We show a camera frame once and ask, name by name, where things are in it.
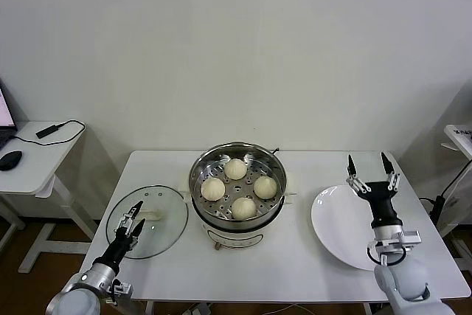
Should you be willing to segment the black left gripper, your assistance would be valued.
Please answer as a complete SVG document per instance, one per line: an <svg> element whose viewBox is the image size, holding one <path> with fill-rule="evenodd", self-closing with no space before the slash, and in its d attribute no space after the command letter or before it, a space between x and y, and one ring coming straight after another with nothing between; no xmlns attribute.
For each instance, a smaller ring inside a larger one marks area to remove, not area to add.
<svg viewBox="0 0 472 315"><path fill-rule="evenodd" d="M107 266L118 266L125 254L136 245L137 238L142 233L145 225L145 219L143 218L132 231L131 227L142 205L143 201L139 201L127 212L122 214L117 225L115 239L111 242L103 255L96 258L96 263L105 264Z"/></svg>

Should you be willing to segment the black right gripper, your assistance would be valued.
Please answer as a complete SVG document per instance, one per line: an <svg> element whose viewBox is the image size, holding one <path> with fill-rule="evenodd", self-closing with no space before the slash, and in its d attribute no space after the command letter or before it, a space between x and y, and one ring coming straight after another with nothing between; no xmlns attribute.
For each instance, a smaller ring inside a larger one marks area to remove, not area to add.
<svg viewBox="0 0 472 315"><path fill-rule="evenodd" d="M381 226L403 225L392 206L392 198L399 188L400 174L395 172L392 162L384 152L381 153L381 159L387 180L364 183L358 177L352 156L348 155L346 182L356 193L359 193L361 199L368 202L373 216L371 222L373 229Z"/></svg>

